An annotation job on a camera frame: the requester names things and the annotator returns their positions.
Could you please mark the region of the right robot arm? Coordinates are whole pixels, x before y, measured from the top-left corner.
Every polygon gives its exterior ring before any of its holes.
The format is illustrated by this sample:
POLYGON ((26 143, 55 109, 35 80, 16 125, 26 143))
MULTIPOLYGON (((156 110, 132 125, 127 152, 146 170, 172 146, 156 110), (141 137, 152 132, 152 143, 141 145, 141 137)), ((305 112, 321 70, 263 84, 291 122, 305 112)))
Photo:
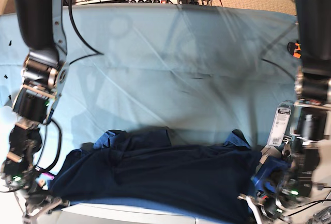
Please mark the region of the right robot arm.
POLYGON ((23 223, 36 223, 41 215, 70 203, 44 190, 43 184, 37 181, 40 175, 55 167, 59 155, 46 168, 34 160, 34 155, 42 153, 46 143, 40 126, 53 123, 52 116, 69 72, 63 1, 15 0, 21 37, 29 52, 12 105, 18 119, 9 135, 9 151, 1 166, 1 178, 9 193, 25 199, 23 223))

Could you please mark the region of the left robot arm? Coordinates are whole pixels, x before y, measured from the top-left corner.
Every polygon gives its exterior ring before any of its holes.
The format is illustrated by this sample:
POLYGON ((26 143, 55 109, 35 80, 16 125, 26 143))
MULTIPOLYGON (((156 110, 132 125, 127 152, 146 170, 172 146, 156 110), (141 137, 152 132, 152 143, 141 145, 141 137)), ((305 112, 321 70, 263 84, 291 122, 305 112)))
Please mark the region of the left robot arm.
POLYGON ((267 158, 255 184, 262 195, 240 195, 256 223, 291 222, 288 210, 312 206, 312 175, 320 162, 317 143, 326 139, 330 112, 330 0, 295 0, 299 44, 294 48, 301 66, 295 78, 293 108, 277 109, 268 138, 283 146, 280 159, 267 158))

